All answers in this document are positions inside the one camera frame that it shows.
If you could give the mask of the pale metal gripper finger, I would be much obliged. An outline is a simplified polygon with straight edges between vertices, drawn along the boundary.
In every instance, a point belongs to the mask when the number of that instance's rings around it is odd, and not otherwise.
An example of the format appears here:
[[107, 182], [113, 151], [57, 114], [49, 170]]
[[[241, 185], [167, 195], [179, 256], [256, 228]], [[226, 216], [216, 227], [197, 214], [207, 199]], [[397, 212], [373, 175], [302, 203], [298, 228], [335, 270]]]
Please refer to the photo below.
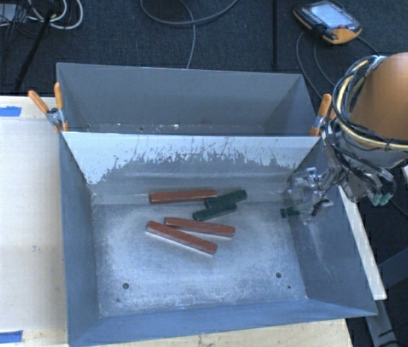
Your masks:
[[315, 186], [320, 181], [320, 176], [316, 167], [310, 167], [295, 172], [290, 181], [293, 186]]
[[284, 199], [288, 206], [291, 205], [314, 205], [320, 200], [320, 194], [316, 188], [310, 186], [293, 186], [284, 191]]

